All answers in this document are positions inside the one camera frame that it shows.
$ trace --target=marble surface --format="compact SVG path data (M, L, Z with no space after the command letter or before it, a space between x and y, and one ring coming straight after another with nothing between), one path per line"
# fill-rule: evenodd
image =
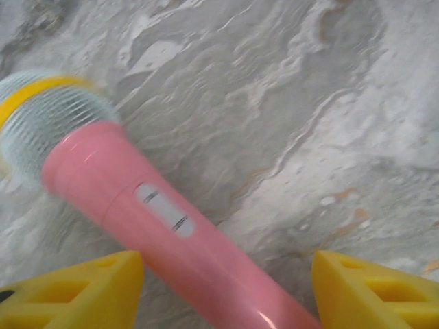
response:
M0 76L108 90L163 175L316 314L327 248L409 273L439 258L434 0L0 0ZM5 178L0 284L121 250ZM210 328L148 274L137 328Z

